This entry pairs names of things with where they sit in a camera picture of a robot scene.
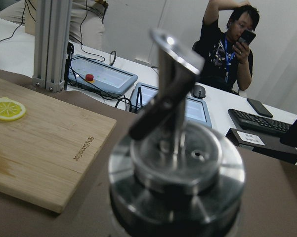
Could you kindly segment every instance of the red emergency stop button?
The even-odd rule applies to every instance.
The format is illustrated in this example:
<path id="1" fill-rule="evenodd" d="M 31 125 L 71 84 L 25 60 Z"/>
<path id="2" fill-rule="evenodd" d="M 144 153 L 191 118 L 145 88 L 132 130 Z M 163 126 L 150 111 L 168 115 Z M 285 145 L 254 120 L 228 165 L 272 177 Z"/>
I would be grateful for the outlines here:
<path id="1" fill-rule="evenodd" d="M 92 74 L 87 74 L 87 75 L 85 76 L 85 80 L 86 80 L 86 81 L 93 81 L 93 75 L 92 75 Z"/>

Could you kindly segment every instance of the smartphone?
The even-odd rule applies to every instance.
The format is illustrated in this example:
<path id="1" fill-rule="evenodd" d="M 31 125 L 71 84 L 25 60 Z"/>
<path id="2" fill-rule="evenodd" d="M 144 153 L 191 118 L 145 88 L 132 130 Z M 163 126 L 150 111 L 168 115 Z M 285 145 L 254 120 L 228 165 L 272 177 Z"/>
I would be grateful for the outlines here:
<path id="1" fill-rule="evenodd" d="M 253 109 L 257 112 L 257 114 L 266 116 L 268 118 L 273 117 L 273 115 L 267 110 L 266 107 L 264 107 L 264 105 L 260 101 L 250 99 L 250 98 L 247 98 L 247 101 L 253 107 Z"/>
<path id="2" fill-rule="evenodd" d="M 242 35 L 239 37 L 238 42 L 245 42 L 249 45 L 255 37 L 256 37 L 256 34 L 254 32 L 245 30 L 242 33 Z"/>

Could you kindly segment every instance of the black t-shirt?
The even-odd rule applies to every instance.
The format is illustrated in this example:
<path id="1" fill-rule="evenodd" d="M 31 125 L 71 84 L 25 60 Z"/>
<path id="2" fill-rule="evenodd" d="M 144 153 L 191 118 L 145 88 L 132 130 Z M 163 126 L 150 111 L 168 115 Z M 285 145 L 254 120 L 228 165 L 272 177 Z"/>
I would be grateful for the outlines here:
<path id="1" fill-rule="evenodd" d="M 196 43 L 194 50 L 204 59 L 205 64 L 201 72 L 199 82 L 225 91 L 232 91 L 237 79 L 238 60 L 236 55 L 230 60 L 229 73 L 226 82 L 226 51 L 225 35 L 218 27 L 218 19 L 210 25 L 204 22 L 201 28 L 200 40 Z M 232 43 L 226 40 L 227 53 L 232 55 Z M 253 75 L 253 53 L 248 56 L 249 70 Z"/>

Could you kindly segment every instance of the person in beige pants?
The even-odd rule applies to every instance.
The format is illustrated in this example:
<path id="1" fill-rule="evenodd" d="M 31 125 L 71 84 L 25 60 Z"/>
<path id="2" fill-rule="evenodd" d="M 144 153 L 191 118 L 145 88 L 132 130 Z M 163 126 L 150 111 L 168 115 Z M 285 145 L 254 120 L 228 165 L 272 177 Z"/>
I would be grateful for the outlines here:
<path id="1" fill-rule="evenodd" d="M 24 7 L 30 5 L 31 0 L 24 1 L 25 0 L 20 0 L 0 11 L 0 18 L 21 24 Z M 73 42 L 82 43 L 85 46 L 102 50 L 102 35 L 104 32 L 103 18 L 107 6 L 108 4 L 105 0 L 73 0 L 69 39 Z"/>

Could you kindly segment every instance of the glasses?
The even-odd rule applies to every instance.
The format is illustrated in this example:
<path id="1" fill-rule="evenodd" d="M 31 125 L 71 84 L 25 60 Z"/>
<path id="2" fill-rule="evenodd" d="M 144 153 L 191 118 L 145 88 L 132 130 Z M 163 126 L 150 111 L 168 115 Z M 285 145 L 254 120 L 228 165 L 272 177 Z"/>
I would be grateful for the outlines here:
<path id="1" fill-rule="evenodd" d="M 253 32 L 254 30 L 252 28 L 246 28 L 246 26 L 239 22 L 239 21 L 235 21 L 236 22 L 236 25 L 241 29 L 241 30 L 247 30 L 249 32 Z"/>

